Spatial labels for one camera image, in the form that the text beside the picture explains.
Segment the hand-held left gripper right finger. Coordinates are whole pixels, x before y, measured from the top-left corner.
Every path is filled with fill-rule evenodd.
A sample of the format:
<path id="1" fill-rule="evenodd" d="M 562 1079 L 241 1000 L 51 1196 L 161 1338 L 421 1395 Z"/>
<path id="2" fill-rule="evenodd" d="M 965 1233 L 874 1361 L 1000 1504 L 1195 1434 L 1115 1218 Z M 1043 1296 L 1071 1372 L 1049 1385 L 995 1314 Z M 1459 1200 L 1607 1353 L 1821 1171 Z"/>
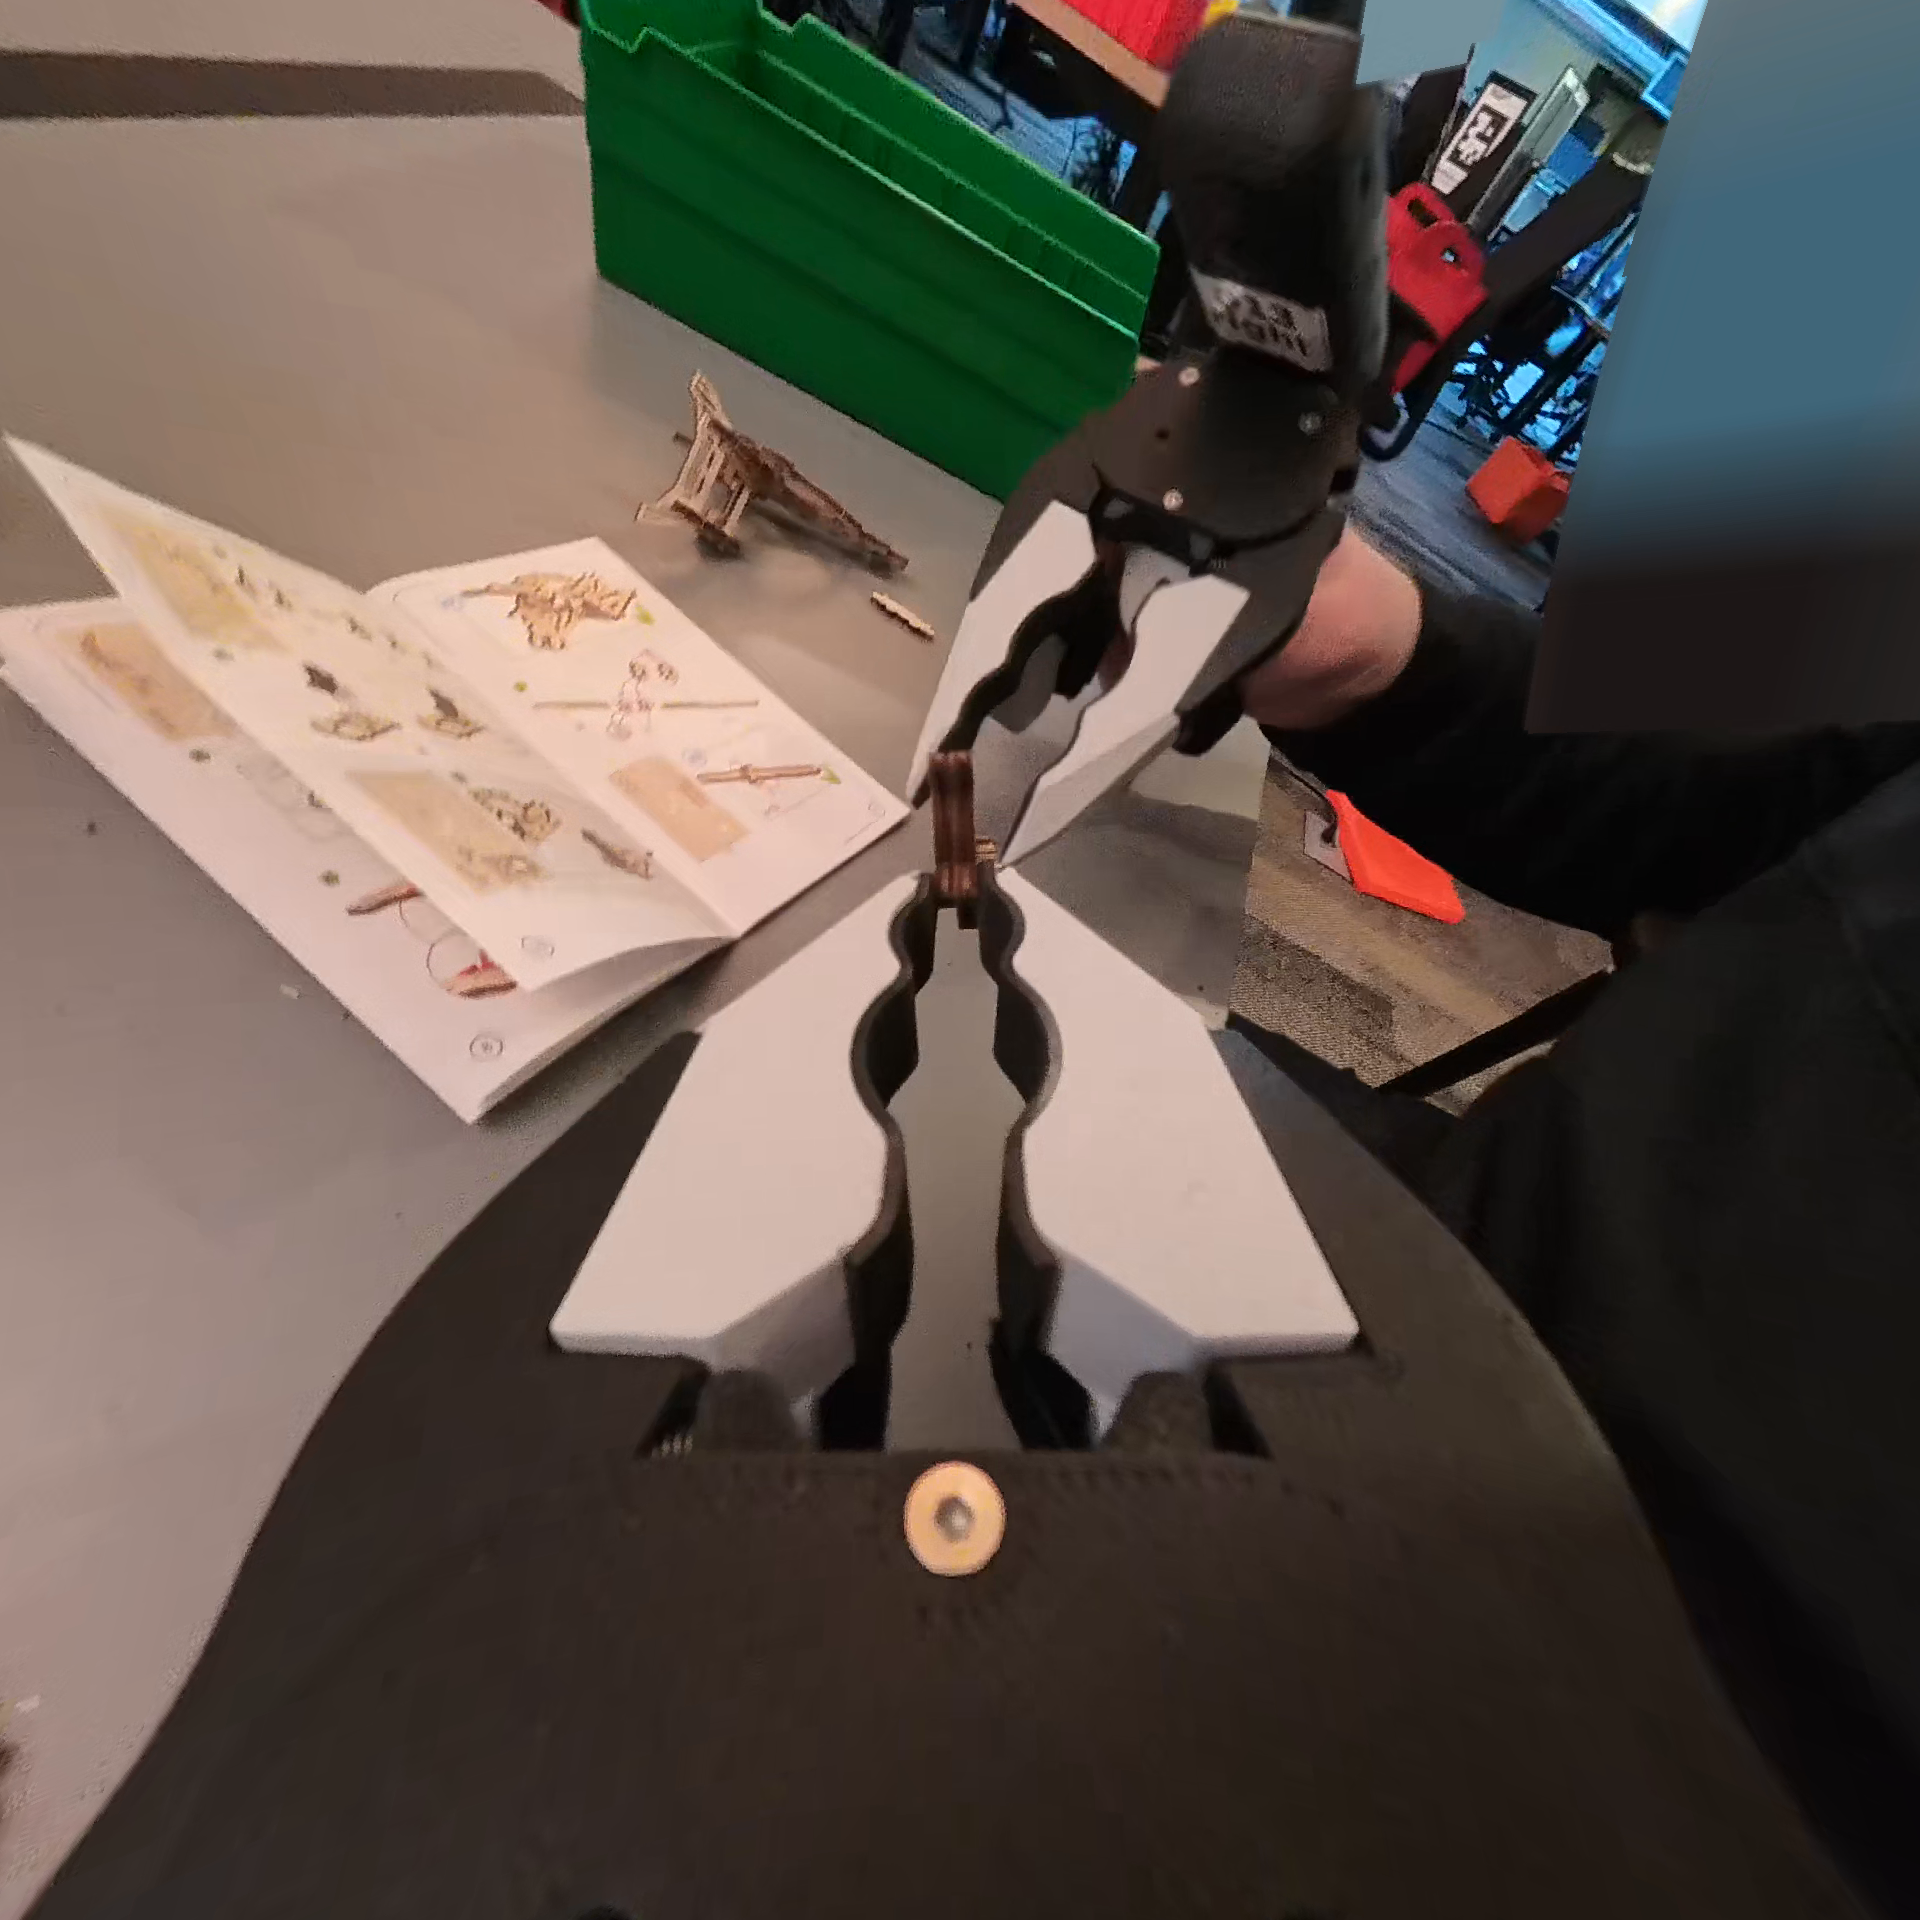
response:
<path id="1" fill-rule="evenodd" d="M 1207 1023 L 1011 872 L 975 891 L 1018 1094 L 991 1378 L 1024 1450 L 1089 1450 L 1151 1377 L 1341 1355 L 1359 1321 Z"/>

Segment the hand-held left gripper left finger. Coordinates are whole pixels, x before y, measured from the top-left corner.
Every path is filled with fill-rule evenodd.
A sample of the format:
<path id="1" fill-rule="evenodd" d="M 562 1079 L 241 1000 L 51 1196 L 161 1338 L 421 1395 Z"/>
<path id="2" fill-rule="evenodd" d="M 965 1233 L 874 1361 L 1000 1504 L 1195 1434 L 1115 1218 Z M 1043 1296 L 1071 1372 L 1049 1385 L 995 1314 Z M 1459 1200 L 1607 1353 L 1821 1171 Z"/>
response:
<path id="1" fill-rule="evenodd" d="M 939 907 L 899 879 L 702 1030 L 555 1308 L 565 1353 L 760 1377 L 829 1450 L 877 1450 L 913 1238 L 890 1097 Z"/>

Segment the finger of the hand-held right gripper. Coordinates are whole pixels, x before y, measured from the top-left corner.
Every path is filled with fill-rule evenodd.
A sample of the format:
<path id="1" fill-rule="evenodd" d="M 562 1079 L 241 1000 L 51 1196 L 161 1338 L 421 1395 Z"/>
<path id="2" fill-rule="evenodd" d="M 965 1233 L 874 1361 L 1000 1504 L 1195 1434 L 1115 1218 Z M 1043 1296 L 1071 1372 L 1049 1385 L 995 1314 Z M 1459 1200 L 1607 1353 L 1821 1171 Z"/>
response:
<path id="1" fill-rule="evenodd" d="M 971 752 L 987 727 L 1025 731 L 1064 697 L 1081 631 L 1096 664 L 1117 633 L 1117 542 L 1061 502 L 1003 554 L 960 618 L 907 769 L 905 796 L 928 803 L 931 763 Z"/>
<path id="2" fill-rule="evenodd" d="M 1235 727 L 1225 688 L 1200 690 L 1247 590 L 1134 545 L 1117 580 L 1123 662 L 1081 711 L 1063 755 L 1033 782 L 998 849 L 1010 872 L 1166 752 L 1201 756 Z"/>

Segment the dark brown wooden wheel part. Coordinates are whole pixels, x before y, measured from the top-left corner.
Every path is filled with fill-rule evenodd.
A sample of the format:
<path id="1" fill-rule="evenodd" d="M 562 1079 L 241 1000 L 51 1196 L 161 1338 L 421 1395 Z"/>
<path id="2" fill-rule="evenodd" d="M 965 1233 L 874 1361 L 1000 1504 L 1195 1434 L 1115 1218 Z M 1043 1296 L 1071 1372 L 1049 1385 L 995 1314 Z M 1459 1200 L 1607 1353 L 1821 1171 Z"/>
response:
<path id="1" fill-rule="evenodd" d="M 975 832 L 975 776 L 968 751 L 928 760 L 930 895 L 955 927 L 974 930 L 979 875 L 995 863 L 995 846 Z"/>

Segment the person's right forearm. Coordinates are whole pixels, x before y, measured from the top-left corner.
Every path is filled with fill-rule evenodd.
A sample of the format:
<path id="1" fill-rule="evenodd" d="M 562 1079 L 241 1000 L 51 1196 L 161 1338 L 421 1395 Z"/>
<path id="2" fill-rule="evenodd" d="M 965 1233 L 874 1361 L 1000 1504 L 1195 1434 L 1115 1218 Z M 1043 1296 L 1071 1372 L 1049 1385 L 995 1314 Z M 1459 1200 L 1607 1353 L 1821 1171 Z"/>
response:
<path id="1" fill-rule="evenodd" d="M 1472 890 L 1614 940 L 1690 920 L 1777 867 L 1917 760 L 1914 724 L 1734 747 L 1677 736 L 1528 735 L 1539 619 L 1421 587 L 1400 673 L 1272 747 Z"/>

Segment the person's right hand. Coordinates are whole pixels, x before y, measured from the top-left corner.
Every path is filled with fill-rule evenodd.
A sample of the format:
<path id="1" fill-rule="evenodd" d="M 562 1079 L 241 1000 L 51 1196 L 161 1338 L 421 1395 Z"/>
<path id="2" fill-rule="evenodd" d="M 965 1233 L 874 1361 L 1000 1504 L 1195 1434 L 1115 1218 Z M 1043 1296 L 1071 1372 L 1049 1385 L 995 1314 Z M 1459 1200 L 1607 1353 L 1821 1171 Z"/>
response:
<path id="1" fill-rule="evenodd" d="M 1241 710 L 1261 730 L 1330 730 L 1391 688 L 1421 622 L 1417 578 L 1346 528 L 1293 636 L 1241 679 Z"/>

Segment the red and black tool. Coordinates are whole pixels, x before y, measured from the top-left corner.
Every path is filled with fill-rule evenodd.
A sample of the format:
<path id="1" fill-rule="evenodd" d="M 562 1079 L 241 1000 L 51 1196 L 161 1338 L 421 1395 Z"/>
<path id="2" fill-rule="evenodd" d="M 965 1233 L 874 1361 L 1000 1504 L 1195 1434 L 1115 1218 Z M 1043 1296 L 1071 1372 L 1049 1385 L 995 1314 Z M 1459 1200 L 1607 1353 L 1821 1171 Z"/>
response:
<path id="1" fill-rule="evenodd" d="M 1485 255 L 1446 196 L 1426 182 L 1405 183 L 1384 206 L 1386 392 L 1407 401 L 1419 380 L 1472 343 L 1469 322 L 1485 305 Z"/>

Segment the red plastic bin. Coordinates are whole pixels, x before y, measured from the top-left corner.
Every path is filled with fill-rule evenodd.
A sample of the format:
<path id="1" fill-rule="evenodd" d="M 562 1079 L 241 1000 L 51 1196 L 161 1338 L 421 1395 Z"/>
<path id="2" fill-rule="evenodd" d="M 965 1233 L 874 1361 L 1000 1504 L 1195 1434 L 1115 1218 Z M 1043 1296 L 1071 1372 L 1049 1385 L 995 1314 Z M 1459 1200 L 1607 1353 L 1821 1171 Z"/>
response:
<path id="1" fill-rule="evenodd" d="M 1131 58 L 1168 74 L 1214 15 L 1214 2 L 1067 2 Z"/>

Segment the printed marker sign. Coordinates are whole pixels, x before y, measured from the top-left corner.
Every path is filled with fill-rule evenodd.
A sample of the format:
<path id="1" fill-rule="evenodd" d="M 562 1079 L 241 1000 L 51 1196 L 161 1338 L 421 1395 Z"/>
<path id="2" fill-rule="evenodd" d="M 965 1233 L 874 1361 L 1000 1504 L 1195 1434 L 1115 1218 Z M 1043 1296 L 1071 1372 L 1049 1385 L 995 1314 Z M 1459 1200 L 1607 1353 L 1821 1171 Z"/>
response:
<path id="1" fill-rule="evenodd" d="M 1531 87 L 1496 71 L 1488 76 L 1433 159 L 1427 187 L 1455 209 L 1472 209 L 1513 148 L 1534 100 Z"/>

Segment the orange plastic wedge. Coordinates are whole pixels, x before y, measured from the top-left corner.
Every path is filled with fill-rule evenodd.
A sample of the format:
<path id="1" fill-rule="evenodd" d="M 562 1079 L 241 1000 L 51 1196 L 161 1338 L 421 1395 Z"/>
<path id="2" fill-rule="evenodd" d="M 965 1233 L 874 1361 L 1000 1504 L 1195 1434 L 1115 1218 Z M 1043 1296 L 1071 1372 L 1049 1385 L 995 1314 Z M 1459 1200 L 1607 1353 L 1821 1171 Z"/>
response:
<path id="1" fill-rule="evenodd" d="M 1357 897 L 1445 927 L 1467 920 L 1453 881 L 1440 867 L 1369 820 L 1336 791 L 1327 794 L 1327 825 L 1311 856 Z"/>

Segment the orange plastic bin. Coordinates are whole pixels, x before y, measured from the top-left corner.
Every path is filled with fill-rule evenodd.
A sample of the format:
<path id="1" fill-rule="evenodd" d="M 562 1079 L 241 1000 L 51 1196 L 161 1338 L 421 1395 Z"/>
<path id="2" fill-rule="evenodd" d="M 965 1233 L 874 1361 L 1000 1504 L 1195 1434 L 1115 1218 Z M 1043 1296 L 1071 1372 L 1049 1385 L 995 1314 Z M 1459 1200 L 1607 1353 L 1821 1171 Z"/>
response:
<path id="1" fill-rule="evenodd" d="M 1506 545 L 1534 545 L 1560 521 L 1571 475 L 1520 436 L 1501 439 L 1469 473 L 1464 495 Z"/>

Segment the green plastic bin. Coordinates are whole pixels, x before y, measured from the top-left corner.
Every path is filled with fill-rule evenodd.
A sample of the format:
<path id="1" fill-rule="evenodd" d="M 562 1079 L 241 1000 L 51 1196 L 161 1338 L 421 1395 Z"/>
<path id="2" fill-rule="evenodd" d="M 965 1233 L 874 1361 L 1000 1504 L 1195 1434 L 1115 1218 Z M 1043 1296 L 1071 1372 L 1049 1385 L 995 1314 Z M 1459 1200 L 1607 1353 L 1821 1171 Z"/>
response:
<path id="1" fill-rule="evenodd" d="M 1134 385 L 1151 238 L 814 17 L 578 15 L 602 282 L 993 499 Z"/>

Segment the white instruction booklet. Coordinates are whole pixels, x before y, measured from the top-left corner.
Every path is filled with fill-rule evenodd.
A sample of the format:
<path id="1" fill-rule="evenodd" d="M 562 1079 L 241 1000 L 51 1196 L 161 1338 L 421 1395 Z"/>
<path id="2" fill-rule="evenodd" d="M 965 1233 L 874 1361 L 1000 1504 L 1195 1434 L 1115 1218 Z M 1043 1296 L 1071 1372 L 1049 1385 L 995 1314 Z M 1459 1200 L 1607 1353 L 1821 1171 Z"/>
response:
<path id="1" fill-rule="evenodd" d="M 905 819 L 599 539 L 353 590 L 3 449 L 110 586 L 3 683 L 465 1122 Z"/>

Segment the person's black sweater torso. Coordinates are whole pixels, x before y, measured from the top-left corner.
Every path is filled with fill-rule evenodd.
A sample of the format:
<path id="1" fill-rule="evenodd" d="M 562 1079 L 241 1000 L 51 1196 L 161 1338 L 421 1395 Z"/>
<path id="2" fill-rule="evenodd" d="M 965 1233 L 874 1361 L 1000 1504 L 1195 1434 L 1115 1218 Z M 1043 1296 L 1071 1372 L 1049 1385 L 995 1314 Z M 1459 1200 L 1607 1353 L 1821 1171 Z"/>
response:
<path id="1" fill-rule="evenodd" d="M 1427 1180 L 1877 1915 L 1914 1915 L 1914 907 L 1909 770 L 1618 974 Z"/>

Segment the wooden model frame assembly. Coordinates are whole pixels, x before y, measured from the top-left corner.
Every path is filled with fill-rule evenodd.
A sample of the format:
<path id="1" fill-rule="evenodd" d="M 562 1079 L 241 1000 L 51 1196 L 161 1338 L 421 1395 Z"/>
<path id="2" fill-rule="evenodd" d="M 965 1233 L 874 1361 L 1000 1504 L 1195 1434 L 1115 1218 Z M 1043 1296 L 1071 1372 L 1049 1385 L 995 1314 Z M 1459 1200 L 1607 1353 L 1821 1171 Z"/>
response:
<path id="1" fill-rule="evenodd" d="M 759 514 L 826 545 L 880 578 L 907 570 L 905 552 L 869 528 L 786 456 L 744 434 L 702 370 L 687 382 L 687 406 L 690 432 L 675 434 L 678 471 L 663 495 L 638 506 L 635 523 L 680 521 L 703 554 L 735 560 L 741 527 Z"/>

